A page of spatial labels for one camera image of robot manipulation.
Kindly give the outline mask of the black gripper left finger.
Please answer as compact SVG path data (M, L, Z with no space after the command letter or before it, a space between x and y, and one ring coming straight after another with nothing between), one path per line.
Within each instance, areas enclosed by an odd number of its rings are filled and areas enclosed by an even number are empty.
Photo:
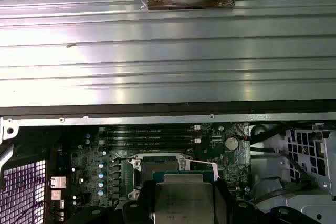
M138 199L126 202L121 209L89 206L71 215L65 223L154 223L151 214L155 207L155 187L155 181L146 181Z

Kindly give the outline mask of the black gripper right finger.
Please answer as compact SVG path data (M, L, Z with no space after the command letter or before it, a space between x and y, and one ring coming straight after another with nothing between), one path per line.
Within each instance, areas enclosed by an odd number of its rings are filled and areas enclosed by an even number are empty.
M245 223L245 224L277 224L277 223L318 223L309 216L286 206L274 207L264 213L254 204L236 201L221 178L214 183L214 213L215 223Z

